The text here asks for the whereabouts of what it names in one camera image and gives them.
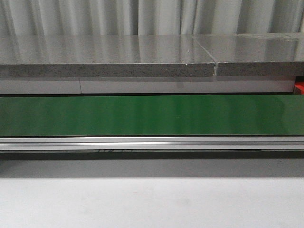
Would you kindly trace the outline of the green conveyor belt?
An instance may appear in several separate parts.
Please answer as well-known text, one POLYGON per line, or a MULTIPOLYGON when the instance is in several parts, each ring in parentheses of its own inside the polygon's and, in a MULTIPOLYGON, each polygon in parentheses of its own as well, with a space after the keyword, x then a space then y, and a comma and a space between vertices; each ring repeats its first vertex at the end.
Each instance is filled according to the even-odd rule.
POLYGON ((1 136, 303 135, 302 95, 3 97, 1 136))

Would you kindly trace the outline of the grey stone countertop slab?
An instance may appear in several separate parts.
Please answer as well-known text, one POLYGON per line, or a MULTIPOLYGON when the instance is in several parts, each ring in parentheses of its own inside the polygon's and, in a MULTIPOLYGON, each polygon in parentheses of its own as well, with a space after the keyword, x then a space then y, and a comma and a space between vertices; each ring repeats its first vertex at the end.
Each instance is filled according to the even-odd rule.
POLYGON ((300 33, 29 35, 0 40, 1 94, 289 94, 300 33))

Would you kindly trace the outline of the red plastic bin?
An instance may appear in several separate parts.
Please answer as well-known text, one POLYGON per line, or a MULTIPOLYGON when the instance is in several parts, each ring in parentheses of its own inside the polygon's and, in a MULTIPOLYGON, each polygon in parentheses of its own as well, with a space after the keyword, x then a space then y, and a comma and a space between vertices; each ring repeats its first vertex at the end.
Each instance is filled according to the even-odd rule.
POLYGON ((296 82, 295 83, 294 94, 304 95, 304 82, 296 82))

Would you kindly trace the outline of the grey pleated curtain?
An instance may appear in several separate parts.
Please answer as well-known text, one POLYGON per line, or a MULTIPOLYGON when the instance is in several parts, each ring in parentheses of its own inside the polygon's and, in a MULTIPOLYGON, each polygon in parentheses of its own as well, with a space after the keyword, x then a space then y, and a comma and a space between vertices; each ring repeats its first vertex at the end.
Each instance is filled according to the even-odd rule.
POLYGON ((302 32, 301 0, 3 0, 1 36, 302 32))

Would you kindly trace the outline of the aluminium conveyor side rail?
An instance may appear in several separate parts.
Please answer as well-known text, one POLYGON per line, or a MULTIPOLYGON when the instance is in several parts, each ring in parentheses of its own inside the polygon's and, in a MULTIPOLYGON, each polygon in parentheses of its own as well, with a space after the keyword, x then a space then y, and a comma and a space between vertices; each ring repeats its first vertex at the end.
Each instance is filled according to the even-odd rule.
POLYGON ((7 137, 3 151, 50 150, 302 150, 302 136, 7 137))

